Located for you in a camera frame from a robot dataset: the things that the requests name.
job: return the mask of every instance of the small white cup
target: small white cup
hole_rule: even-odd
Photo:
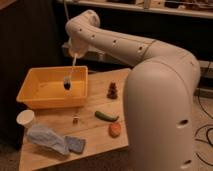
[[[23,110],[16,118],[16,122],[25,128],[30,128],[35,123],[35,113],[32,110]]]

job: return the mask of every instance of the round orange object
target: round orange object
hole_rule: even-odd
[[[121,125],[118,122],[111,123],[109,125],[109,135],[113,138],[118,137],[121,134]]]

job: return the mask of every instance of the small brown toy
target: small brown toy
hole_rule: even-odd
[[[73,123],[73,124],[78,124],[78,120],[79,120],[79,117],[74,116],[74,117],[73,117],[72,123]]]
[[[108,93],[107,93],[107,98],[109,98],[109,99],[117,99],[118,98],[117,87],[116,87],[115,82],[110,83]]]

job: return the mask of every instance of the green cucumber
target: green cucumber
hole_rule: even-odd
[[[116,116],[116,117],[111,117],[111,116],[108,116],[100,111],[96,111],[95,112],[95,116],[101,120],[104,120],[104,121],[108,121],[108,122],[115,122],[118,120],[119,116]]]

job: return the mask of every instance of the tiled floor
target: tiled floor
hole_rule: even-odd
[[[194,98],[194,107],[192,113],[192,121],[194,132],[206,124],[212,124],[213,120],[207,116],[201,109],[197,97]],[[213,114],[213,99],[201,98],[203,107],[208,113]],[[205,131],[202,129],[198,137],[205,140]],[[213,148],[201,142],[196,142],[196,152],[207,162],[213,164]],[[0,171],[17,171],[20,158],[20,151],[15,151],[7,145],[0,143]],[[212,171],[213,166],[208,166],[197,159],[198,171]],[[130,153],[128,148],[99,154],[86,159],[72,161],[59,166],[54,166],[41,171],[132,171]]]

